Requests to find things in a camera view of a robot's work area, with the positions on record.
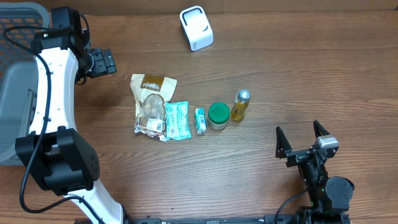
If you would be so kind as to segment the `green lid jar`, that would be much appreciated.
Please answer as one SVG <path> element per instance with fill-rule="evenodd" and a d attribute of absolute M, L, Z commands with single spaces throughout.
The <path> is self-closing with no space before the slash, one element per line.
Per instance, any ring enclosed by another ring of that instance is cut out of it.
<path fill-rule="evenodd" d="M 228 123 L 229 115 L 229 107 L 225 103 L 213 103 L 208 110 L 210 127 L 215 130 L 224 129 Z"/>

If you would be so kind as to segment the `teal wipes packet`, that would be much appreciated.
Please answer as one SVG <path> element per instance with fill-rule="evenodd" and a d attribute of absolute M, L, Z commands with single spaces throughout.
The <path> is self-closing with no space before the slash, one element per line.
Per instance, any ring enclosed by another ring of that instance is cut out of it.
<path fill-rule="evenodd" d="M 187 101 L 165 104 L 166 136 L 173 140 L 190 139 L 192 137 L 188 122 Z"/>

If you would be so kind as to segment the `small teal carton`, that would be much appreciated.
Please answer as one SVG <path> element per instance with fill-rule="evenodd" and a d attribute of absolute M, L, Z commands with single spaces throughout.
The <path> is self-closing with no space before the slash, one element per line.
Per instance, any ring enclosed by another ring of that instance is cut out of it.
<path fill-rule="evenodd" d="M 198 135 L 206 133 L 206 118 L 205 110 L 203 108 L 195 109 L 195 130 Z"/>

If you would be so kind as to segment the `brown snack bag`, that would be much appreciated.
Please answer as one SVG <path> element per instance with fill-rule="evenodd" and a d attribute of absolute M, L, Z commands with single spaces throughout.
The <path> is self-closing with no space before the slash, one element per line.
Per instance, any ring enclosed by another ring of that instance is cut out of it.
<path fill-rule="evenodd" d="M 135 73 L 131 76 L 130 87 L 136 103 L 134 132 L 162 142 L 168 141 L 165 104 L 173 97 L 177 81 L 163 76 Z"/>

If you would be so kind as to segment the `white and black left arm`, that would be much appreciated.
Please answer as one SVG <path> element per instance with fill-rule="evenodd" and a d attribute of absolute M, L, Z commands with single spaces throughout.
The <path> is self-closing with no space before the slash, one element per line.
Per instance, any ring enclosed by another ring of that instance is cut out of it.
<path fill-rule="evenodd" d="M 28 135 L 16 154 L 44 191 L 74 202 L 92 223 L 127 223 L 124 207 L 100 181 L 94 148 L 76 130 L 74 88 L 88 78 L 115 73 L 110 50 L 90 46 L 87 20 L 70 7 L 52 9 L 52 25 L 36 30 L 28 51 L 38 68 L 37 101 Z"/>

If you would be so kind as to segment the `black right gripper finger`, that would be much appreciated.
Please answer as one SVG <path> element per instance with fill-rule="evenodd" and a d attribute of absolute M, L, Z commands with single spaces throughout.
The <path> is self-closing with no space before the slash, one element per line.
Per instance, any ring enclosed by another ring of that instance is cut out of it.
<path fill-rule="evenodd" d="M 275 150 L 275 157 L 285 158 L 287 157 L 288 153 L 292 152 L 292 147 L 280 126 L 276 127 L 276 137 L 277 137 L 277 144 Z"/>
<path fill-rule="evenodd" d="M 315 120 L 313 122 L 313 128 L 314 128 L 316 138 L 318 138 L 320 136 L 330 135 L 330 133 L 317 120 Z"/>

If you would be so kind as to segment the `yellow dish soap bottle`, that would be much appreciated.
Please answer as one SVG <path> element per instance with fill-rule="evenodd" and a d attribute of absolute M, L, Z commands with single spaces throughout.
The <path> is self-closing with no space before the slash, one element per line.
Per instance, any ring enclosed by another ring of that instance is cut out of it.
<path fill-rule="evenodd" d="M 251 99 L 248 89 L 239 90 L 236 94 L 234 105 L 231 110 L 231 118 L 235 121 L 242 121 Z"/>

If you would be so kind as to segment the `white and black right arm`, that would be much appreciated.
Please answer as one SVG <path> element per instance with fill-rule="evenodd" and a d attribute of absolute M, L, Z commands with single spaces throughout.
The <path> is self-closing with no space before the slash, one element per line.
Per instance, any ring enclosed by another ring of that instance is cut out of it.
<path fill-rule="evenodd" d="M 329 177 L 325 168 L 328 159 L 335 156 L 339 142 L 317 120 L 313 122 L 315 142 L 308 149 L 294 151 L 281 127 L 276 127 L 275 156 L 287 159 L 287 167 L 297 167 L 305 183 L 305 190 L 287 199 L 277 210 L 274 223 L 350 223 L 349 202 L 354 183 L 347 178 Z M 280 216 L 291 201 L 308 194 L 311 206 L 300 207 L 294 214 Z"/>

